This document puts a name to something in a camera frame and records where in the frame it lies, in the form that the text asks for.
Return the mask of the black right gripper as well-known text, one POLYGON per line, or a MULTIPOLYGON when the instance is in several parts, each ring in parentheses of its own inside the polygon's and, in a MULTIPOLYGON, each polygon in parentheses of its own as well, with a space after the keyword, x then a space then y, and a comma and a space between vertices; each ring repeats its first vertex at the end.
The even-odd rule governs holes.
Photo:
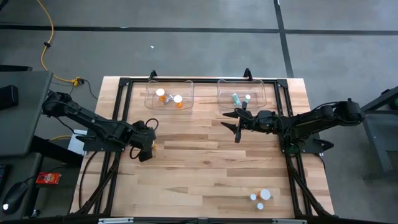
POLYGON ((238 125, 221 123, 235 133, 235 142, 241 141, 242 130, 266 134, 279 133, 279 117, 274 111, 260 110, 257 115, 253 116, 252 113, 246 109, 246 106, 247 104, 244 103, 242 108, 236 108, 233 112, 222 114, 229 118, 239 118, 238 125))

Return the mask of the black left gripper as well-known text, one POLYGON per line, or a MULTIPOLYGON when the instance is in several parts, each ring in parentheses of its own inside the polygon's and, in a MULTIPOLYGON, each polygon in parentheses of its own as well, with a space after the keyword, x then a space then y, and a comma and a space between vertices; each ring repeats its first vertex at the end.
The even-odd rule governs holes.
POLYGON ((129 157, 139 159, 140 162, 152 159, 152 142, 155 142, 155 130, 146 126, 143 121, 132 123, 133 131, 129 145, 131 146, 129 157))

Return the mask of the clear plastic bin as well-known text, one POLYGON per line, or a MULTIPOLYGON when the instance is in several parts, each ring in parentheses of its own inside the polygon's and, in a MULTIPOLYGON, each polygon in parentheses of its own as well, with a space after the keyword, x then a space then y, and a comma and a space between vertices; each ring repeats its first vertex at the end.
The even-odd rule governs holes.
POLYGON ((252 114, 257 113, 267 104, 265 87, 261 80, 231 82, 219 80, 217 83, 217 94, 220 113, 232 112, 235 108, 242 108, 246 95, 251 96, 246 109, 252 114), (241 105, 234 105, 233 93, 238 94, 241 105))
POLYGON ((146 108, 155 111, 188 111, 194 105, 194 84, 192 81, 184 82, 157 82, 150 81, 146 85, 145 100, 144 105, 146 108), (183 98, 183 108, 178 109, 174 101, 167 103, 159 101, 156 90, 158 88, 163 88, 165 90, 165 95, 181 95, 183 98))

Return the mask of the black floor tape strip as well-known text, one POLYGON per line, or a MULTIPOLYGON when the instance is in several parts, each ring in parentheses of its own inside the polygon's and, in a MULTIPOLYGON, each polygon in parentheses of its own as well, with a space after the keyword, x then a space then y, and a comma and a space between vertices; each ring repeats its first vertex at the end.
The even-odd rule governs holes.
POLYGON ((394 35, 398 30, 309 30, 309 29, 255 29, 255 28, 181 28, 181 27, 101 27, 55 26, 57 31, 78 32, 193 32, 242 34, 299 34, 299 35, 394 35))
POLYGON ((275 9, 275 14, 276 14, 276 19, 277 19, 278 30, 279 30, 280 44, 282 47, 282 55, 284 58, 285 70, 287 73, 287 77, 293 78, 294 71, 293 71, 292 64, 291 64, 291 59, 290 59, 290 54, 289 54, 289 46, 287 43, 285 27, 284 27, 284 22, 283 22, 283 18, 282 18, 282 11, 280 8, 280 2, 279 2, 279 0, 273 0, 273 2, 274 2, 274 9, 275 9))

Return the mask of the black desk support beam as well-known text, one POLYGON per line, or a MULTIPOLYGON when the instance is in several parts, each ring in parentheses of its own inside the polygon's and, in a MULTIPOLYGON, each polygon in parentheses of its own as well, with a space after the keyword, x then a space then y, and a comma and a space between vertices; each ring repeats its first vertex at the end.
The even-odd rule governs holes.
POLYGON ((33 136, 30 144, 32 152, 38 152, 44 157, 55 159, 65 164, 80 165, 83 156, 73 151, 69 151, 64 147, 58 146, 48 140, 44 140, 38 136, 33 136))

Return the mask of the red packet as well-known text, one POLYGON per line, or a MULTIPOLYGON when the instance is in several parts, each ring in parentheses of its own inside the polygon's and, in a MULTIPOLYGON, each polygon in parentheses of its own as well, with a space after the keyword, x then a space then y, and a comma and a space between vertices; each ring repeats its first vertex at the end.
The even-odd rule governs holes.
POLYGON ((40 185, 57 185, 61 179, 61 173, 57 172, 40 172, 35 180, 40 185))

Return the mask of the dark desk surface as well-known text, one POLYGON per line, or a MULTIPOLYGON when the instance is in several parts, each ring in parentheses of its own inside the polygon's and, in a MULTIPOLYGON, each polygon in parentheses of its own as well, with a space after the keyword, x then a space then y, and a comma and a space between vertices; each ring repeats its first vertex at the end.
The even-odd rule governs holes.
POLYGON ((7 192, 15 183, 23 182, 29 177, 37 175, 42 161, 42 156, 36 152, 32 152, 24 157, 0 158, 0 164, 7 166, 5 184, 0 190, 0 221, 20 220, 32 215, 39 192, 33 178, 27 181, 29 188, 22 199, 19 209, 15 213, 11 215, 4 214, 2 212, 2 203, 7 192))

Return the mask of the grey desk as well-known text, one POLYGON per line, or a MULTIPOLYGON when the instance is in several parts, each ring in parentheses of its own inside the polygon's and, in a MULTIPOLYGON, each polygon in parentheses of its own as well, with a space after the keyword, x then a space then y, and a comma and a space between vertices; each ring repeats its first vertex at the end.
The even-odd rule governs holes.
POLYGON ((16 86, 19 99, 17 106, 0 110, 0 157, 29 153, 52 76, 44 71, 0 72, 0 88, 16 86))

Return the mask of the black computer mouse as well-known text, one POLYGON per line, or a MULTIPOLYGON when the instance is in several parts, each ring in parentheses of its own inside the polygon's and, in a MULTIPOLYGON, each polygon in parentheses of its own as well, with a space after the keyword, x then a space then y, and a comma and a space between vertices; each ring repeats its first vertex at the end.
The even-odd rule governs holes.
POLYGON ((6 215, 15 213, 19 209, 28 188, 26 182, 15 183, 2 201, 2 212, 6 215))

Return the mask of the black speaker box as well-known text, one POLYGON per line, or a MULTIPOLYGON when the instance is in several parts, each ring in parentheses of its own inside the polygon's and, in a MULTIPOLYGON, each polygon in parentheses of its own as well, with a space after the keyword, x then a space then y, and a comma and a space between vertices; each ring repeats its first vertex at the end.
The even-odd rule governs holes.
POLYGON ((0 88, 0 110, 5 110, 19 104, 18 87, 8 85, 0 88))

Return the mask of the dark grey metal stand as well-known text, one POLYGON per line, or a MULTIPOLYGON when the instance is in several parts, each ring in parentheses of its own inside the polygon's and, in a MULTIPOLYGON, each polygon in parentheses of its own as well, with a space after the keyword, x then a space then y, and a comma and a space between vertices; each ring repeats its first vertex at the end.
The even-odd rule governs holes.
POLYGON ((389 154, 398 154, 398 110, 389 107, 395 98, 398 98, 398 86, 385 90, 361 108, 366 117, 364 130, 381 166, 380 171, 365 175, 365 181, 398 178, 398 168, 389 157, 389 154))

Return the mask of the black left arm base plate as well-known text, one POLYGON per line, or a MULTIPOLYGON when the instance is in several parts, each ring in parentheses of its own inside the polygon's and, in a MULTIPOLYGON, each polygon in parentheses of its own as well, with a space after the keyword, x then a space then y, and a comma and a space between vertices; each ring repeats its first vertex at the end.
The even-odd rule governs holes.
POLYGON ((79 134, 77 140, 84 143, 84 151, 122 152, 129 138, 114 128, 89 129, 86 135, 79 134))

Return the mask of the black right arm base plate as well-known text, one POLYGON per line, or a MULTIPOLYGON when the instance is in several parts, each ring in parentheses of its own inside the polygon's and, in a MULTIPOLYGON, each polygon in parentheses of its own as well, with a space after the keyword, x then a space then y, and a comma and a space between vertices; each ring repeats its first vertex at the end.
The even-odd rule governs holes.
POLYGON ((333 147, 334 144, 332 142, 321 139, 319 134, 313 134, 296 143, 289 142, 288 139, 285 138, 281 142, 280 150, 285 154, 323 154, 326 150, 333 147))

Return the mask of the silver bracket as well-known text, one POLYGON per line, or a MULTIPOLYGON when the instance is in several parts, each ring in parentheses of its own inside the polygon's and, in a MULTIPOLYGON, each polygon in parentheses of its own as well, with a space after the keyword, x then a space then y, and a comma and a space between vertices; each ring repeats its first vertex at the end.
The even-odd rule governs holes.
POLYGON ((306 220, 299 220, 299 219, 273 219, 272 224, 307 224, 306 220))
POLYGON ((134 219, 133 217, 101 218, 98 224, 134 224, 134 219))

